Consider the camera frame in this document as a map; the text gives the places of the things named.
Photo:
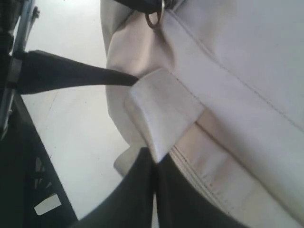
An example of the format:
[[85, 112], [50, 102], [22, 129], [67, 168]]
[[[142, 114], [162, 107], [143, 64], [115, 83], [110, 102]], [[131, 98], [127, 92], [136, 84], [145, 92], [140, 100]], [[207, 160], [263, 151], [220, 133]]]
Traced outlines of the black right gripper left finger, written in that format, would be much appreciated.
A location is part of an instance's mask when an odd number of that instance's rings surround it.
[[139, 154], [115, 190], [72, 228], [150, 228], [155, 187], [155, 163], [147, 147]]

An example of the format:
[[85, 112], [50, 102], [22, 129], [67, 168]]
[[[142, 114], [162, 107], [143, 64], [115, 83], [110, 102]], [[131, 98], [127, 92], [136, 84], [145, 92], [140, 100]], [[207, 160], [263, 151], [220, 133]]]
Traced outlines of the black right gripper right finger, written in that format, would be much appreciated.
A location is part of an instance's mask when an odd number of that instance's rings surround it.
[[161, 228], [238, 228], [240, 223], [202, 197], [167, 154], [156, 165], [156, 201]]

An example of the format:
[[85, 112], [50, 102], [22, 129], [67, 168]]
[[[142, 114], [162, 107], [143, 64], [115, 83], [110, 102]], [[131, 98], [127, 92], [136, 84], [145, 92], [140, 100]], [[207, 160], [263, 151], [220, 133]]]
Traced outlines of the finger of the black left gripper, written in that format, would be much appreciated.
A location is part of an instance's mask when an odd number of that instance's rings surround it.
[[106, 68], [86, 65], [40, 50], [24, 55], [20, 72], [20, 94], [77, 86], [133, 86], [138, 78]]

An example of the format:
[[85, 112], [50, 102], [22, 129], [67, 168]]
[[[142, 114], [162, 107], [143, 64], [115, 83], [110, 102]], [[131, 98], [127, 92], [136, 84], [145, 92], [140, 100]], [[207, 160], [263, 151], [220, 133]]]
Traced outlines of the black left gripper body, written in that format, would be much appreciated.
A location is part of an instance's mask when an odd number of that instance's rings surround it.
[[0, 2], [0, 138], [3, 139], [21, 71], [22, 58], [39, 9], [34, 0]]

